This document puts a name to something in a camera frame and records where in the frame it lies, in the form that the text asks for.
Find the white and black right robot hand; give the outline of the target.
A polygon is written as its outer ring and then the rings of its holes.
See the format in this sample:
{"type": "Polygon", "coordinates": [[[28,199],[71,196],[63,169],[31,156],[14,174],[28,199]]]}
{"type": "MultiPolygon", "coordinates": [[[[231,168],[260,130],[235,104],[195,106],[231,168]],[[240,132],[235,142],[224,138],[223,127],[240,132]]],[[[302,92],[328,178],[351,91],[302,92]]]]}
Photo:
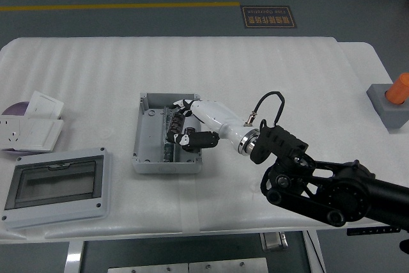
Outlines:
{"type": "Polygon", "coordinates": [[[251,127],[225,105],[207,100],[179,100],[173,103],[176,112],[166,133],[166,141],[180,145],[185,151],[217,146],[220,139],[231,141],[240,155],[250,155],[259,130],[251,127]],[[189,132],[185,120],[194,116],[209,128],[204,132],[189,132]]]}

